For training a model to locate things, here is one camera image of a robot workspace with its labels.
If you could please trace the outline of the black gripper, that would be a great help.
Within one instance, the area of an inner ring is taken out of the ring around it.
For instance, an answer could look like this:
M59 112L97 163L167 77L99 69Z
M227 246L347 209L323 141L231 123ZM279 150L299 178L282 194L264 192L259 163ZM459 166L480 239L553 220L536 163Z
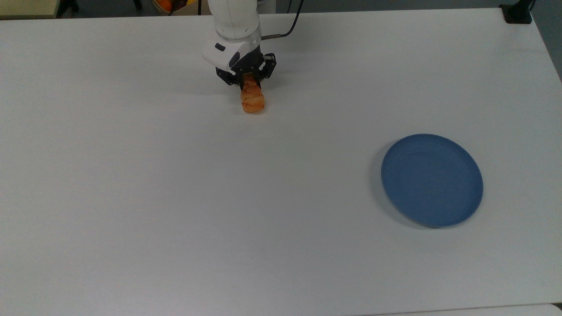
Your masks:
M244 74L253 74L255 79L265 80L271 77L276 66L275 54L263 54L259 44L257 48L248 52L234 64L234 73L217 67L215 70L217 76L227 85L243 87Z

